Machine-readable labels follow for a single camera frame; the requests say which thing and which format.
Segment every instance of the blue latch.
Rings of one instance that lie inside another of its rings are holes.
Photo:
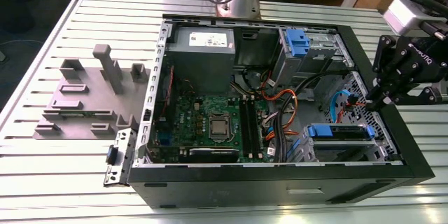
[[[301,29],[287,29],[287,41],[294,57],[302,58],[310,51],[310,39]]]

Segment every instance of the gray plastic part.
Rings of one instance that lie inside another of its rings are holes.
[[[83,108],[82,101],[62,101],[55,100],[53,105],[53,108],[55,109],[73,109],[73,110],[81,110]]]
[[[93,123],[91,131],[95,135],[113,135],[115,130],[109,123]]]
[[[122,70],[118,62],[111,59],[111,46],[97,44],[94,48],[94,57],[101,60],[105,69],[105,75],[111,83],[115,94],[123,94],[123,85],[121,81]]]
[[[146,70],[146,65],[142,63],[135,63],[131,66],[131,77],[134,82],[146,82],[149,81],[149,74]]]
[[[79,80],[61,81],[55,90],[53,101],[45,110],[43,119],[39,124],[55,123],[61,128],[59,135],[35,134],[37,139],[114,139],[115,134],[95,135],[91,131],[93,123],[109,123],[115,132],[119,131],[117,126],[118,115],[126,120],[135,117],[141,122],[142,111],[146,101],[149,82],[134,82],[131,68],[123,68],[123,94],[117,95],[105,81],[101,73],[102,68],[86,68],[79,71]],[[90,88],[89,93],[62,93],[61,87],[69,84],[86,84]],[[83,109],[54,109],[54,101],[81,101]]]
[[[101,120],[117,120],[118,115],[114,110],[101,111],[95,114],[95,117]]]
[[[121,68],[121,65],[119,65],[119,61],[114,60],[113,63],[114,63],[114,68],[118,70],[119,78],[121,78],[121,80],[123,80],[123,73],[122,73],[122,68]],[[102,72],[102,75],[103,75],[103,79],[106,81],[109,81],[110,78],[107,77],[105,69],[102,69],[101,72]]]
[[[43,117],[47,120],[58,120],[63,119],[63,116],[61,115],[62,109],[49,109],[45,110]]]
[[[62,93],[89,93],[90,88],[86,84],[67,84],[59,88]]]
[[[126,121],[125,118],[123,118],[123,116],[119,115],[119,119],[118,119],[118,124],[117,124],[117,126],[118,126],[118,128],[119,128],[121,130],[125,130],[125,129],[127,129],[127,128],[133,128],[133,129],[135,129],[135,130],[139,129],[139,124],[138,124],[138,121],[137,121],[134,115],[130,116],[130,120],[129,120],[129,121]]]
[[[55,123],[39,123],[35,131],[41,135],[59,135],[62,133],[62,129]]]
[[[59,70],[67,80],[79,80],[78,71],[83,71],[85,67],[78,59],[66,59]]]

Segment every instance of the label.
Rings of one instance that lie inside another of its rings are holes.
[[[227,34],[191,33],[190,45],[197,47],[227,47]]]
[[[270,156],[275,156],[275,148],[269,147],[267,154],[269,154]]]
[[[271,79],[269,79],[269,80],[267,80],[267,83],[269,83],[271,86],[274,86],[274,85],[275,85],[275,81],[274,81],[274,80],[271,80]]]

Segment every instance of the floor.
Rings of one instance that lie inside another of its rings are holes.
[[[33,0],[27,2],[35,19],[35,27],[21,34],[14,34],[0,29],[0,52],[3,52],[9,58],[5,63],[0,63],[0,109],[5,107],[39,52],[42,44],[37,41],[46,42],[70,1],[71,0]],[[21,41],[5,44],[13,40],[35,41]]]

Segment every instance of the metal bracket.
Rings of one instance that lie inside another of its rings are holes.
[[[138,134],[135,130],[119,131],[115,143],[111,145],[106,162],[109,163],[105,187],[130,186],[129,176],[134,159],[134,148]]]

